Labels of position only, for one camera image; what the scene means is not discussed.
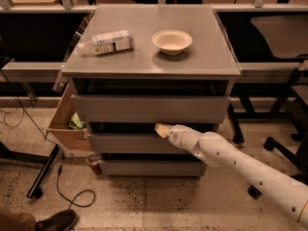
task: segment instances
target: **gray countertop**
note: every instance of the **gray countertop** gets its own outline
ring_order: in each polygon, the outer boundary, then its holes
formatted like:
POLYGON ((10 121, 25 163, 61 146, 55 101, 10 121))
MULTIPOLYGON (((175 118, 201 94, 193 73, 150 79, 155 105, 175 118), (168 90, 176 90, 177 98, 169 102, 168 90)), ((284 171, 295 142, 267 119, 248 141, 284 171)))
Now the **gray countertop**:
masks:
POLYGON ((209 77, 240 76, 238 64, 209 5, 100 5, 80 42, 92 35, 130 30, 134 49, 101 56, 84 55, 77 47, 67 61, 67 77, 209 77), (192 45, 178 56, 167 56, 152 43, 161 30, 180 30, 192 45))

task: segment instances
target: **cardboard box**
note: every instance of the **cardboard box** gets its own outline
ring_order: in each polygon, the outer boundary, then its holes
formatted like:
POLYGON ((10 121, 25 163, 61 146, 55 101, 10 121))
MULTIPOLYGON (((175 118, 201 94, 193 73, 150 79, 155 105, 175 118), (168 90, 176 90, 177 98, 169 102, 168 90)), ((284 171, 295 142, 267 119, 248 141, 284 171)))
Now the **cardboard box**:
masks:
POLYGON ((56 142, 64 150, 66 157, 87 157, 92 152, 88 140, 88 130, 86 128, 82 130, 69 128, 69 121, 76 112, 70 101, 70 96, 71 91, 67 87, 47 128, 47 138, 56 142))

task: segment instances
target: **white robotic arm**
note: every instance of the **white robotic arm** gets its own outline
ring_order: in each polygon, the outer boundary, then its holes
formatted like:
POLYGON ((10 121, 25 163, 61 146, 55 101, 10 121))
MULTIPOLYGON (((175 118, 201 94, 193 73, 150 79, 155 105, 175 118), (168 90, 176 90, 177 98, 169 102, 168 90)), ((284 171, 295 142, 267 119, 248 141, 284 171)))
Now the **white robotic arm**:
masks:
POLYGON ((308 187, 235 148, 221 135, 204 134, 184 125, 156 124, 155 130, 171 144, 192 153, 209 166, 225 163, 252 186, 308 229, 308 187))

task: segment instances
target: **black shoe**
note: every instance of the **black shoe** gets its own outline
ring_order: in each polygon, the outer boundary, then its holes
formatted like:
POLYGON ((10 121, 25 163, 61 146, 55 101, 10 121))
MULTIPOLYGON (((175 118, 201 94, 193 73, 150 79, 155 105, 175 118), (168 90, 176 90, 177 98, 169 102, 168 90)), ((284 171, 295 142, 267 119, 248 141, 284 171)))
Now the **black shoe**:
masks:
POLYGON ((76 220, 77 215, 74 210, 62 211, 49 219, 37 222, 36 231, 68 231, 76 220))

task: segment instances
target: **speckled floor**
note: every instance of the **speckled floor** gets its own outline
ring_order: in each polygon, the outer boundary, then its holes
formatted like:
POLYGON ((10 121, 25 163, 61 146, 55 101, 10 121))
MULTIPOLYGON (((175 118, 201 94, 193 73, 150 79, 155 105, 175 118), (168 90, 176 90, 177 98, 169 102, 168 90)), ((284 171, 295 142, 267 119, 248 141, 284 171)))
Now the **speckled floor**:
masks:
MULTIPOLYGON (((41 99, 35 108, 23 100, 29 115, 43 133, 49 125, 58 99, 41 99)), ((14 100, 0 100, 0 141, 10 150, 49 155, 53 144, 46 141, 29 117, 15 126, 22 110, 14 100)), ((273 136, 291 149, 298 143, 290 139, 295 130, 288 121, 242 123, 245 143, 239 149, 285 173, 296 169, 279 152, 263 149, 267 136, 273 136)), ((229 119, 218 131, 231 140, 233 132, 229 119)), ((43 180, 43 196, 34 200, 26 197, 39 173, 39 166, 0 160, 0 202, 14 212, 30 212, 37 219, 47 218, 68 208, 69 203, 57 192, 59 154, 43 180)), ((75 207, 79 215, 75 230, 304 230, 262 195, 259 200, 247 194, 249 184, 226 166, 207 167, 200 179, 96 176, 84 158, 63 160, 59 180, 60 191, 73 198, 85 189, 96 194, 88 208, 75 207)), ((90 193, 77 198, 88 204, 90 193)))

